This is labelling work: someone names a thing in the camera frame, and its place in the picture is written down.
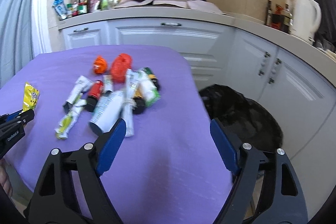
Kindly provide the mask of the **yellow snack bag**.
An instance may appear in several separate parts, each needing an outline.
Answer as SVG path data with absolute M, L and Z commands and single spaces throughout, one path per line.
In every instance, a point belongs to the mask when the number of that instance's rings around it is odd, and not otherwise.
M 34 110 L 37 106 L 39 96 L 40 91 L 26 82 L 23 96 L 23 112 L 27 110 Z

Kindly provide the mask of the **yellow white wrapper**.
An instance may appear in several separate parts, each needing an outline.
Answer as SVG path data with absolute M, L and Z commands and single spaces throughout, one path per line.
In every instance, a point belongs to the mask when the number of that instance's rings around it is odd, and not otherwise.
M 71 108 L 71 110 L 60 120 L 58 127 L 55 129 L 58 139 L 67 139 L 69 131 L 75 125 L 80 113 L 86 106 L 87 101 L 79 99 Z

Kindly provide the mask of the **large white tube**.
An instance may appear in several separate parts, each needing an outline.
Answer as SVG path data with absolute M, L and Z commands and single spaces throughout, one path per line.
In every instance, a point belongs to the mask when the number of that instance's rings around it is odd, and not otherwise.
M 100 99 L 88 123 L 97 136 L 110 131 L 120 116 L 123 102 L 123 90 L 108 93 Z

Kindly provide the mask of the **white wrapper strip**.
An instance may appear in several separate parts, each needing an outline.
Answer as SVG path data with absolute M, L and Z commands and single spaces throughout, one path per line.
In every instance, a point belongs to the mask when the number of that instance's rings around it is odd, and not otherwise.
M 133 128 L 133 106 L 135 105 L 133 97 L 139 83 L 139 73 L 131 69 L 126 71 L 125 78 L 125 99 L 123 104 L 122 118 L 126 123 L 125 137 L 129 138 L 134 135 Z

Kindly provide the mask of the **white kitchen cabinets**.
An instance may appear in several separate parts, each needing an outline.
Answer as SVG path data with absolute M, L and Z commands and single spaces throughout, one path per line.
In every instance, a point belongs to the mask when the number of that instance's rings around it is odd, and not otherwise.
M 181 18 L 68 19 L 65 48 L 164 46 L 189 63 L 196 86 L 227 85 L 266 108 L 314 216 L 335 187 L 335 62 L 293 36 L 258 24 Z

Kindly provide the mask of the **grey curtain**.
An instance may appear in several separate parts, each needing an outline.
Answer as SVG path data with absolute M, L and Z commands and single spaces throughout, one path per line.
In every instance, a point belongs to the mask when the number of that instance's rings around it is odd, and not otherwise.
M 1 86 L 34 58 L 32 0 L 1 0 Z

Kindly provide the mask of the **small white green tube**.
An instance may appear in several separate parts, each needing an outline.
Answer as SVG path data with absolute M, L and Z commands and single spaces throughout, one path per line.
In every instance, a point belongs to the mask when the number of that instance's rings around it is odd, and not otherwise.
M 104 83 L 104 89 L 103 89 L 104 94 L 113 92 L 113 80 L 111 75 L 103 75 L 103 83 Z

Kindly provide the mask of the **gold tube black cap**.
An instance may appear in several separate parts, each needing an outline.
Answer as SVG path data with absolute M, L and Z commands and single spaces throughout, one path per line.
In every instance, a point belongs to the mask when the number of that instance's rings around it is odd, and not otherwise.
M 142 114 L 146 110 L 146 102 L 139 89 L 136 90 L 133 96 L 133 100 L 134 100 L 133 114 L 135 115 Z

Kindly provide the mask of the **blue white snack pack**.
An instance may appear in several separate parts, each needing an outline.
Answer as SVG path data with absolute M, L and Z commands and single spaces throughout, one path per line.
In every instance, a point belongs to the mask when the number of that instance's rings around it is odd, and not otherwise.
M 54 0 L 52 7 L 56 11 L 60 20 L 67 19 L 68 12 L 64 0 Z

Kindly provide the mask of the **white green package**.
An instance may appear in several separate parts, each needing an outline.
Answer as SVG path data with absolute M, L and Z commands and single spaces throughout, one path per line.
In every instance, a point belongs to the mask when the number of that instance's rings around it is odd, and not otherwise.
M 146 107 L 150 107 L 161 98 L 152 80 L 144 71 L 139 71 L 138 87 L 145 101 Z

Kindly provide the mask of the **green black-capped tube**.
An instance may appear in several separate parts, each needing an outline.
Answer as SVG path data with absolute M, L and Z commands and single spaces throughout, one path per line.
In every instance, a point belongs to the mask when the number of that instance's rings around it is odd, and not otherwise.
M 142 70 L 150 78 L 151 82 L 154 84 L 154 86 L 157 88 L 157 90 L 160 90 L 161 87 L 160 87 L 159 81 L 158 81 L 156 75 L 153 73 L 153 71 L 149 67 L 144 67 Z

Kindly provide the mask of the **green bottle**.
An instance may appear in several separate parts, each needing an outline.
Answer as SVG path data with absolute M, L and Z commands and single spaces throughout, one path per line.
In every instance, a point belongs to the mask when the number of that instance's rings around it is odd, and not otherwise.
M 101 10 L 107 10 L 108 9 L 108 0 L 101 0 L 100 1 L 100 8 L 101 8 Z

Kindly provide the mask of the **dark sauce bottle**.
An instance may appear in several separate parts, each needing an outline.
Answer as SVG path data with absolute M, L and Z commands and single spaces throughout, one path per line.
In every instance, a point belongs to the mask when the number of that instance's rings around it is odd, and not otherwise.
M 282 14 L 281 14 L 281 28 L 280 28 L 280 30 L 282 32 L 285 32 L 285 33 L 289 34 L 290 29 L 291 29 L 291 25 L 292 25 L 292 14 L 290 12 L 289 5 L 286 3 L 285 4 L 285 9 L 282 10 Z

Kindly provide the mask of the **white electric kettle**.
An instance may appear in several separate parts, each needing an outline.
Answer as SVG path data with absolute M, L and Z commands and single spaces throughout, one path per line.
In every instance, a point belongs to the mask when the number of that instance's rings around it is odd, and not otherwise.
M 314 36 L 321 24 L 321 8 L 314 0 L 295 0 L 293 10 L 293 25 L 290 34 L 314 44 Z

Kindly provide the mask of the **white cloth on counter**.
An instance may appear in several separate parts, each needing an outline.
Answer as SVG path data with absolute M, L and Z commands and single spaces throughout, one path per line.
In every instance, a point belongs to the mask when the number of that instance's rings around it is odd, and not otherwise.
M 191 9 L 203 12 L 210 12 L 214 14 L 224 15 L 216 5 L 211 2 L 196 0 L 196 1 L 165 1 L 165 0 L 144 0 L 141 2 L 131 1 L 131 0 L 122 0 L 115 8 L 127 8 L 127 7 L 138 7 L 138 6 L 172 6 L 179 7 L 183 9 Z

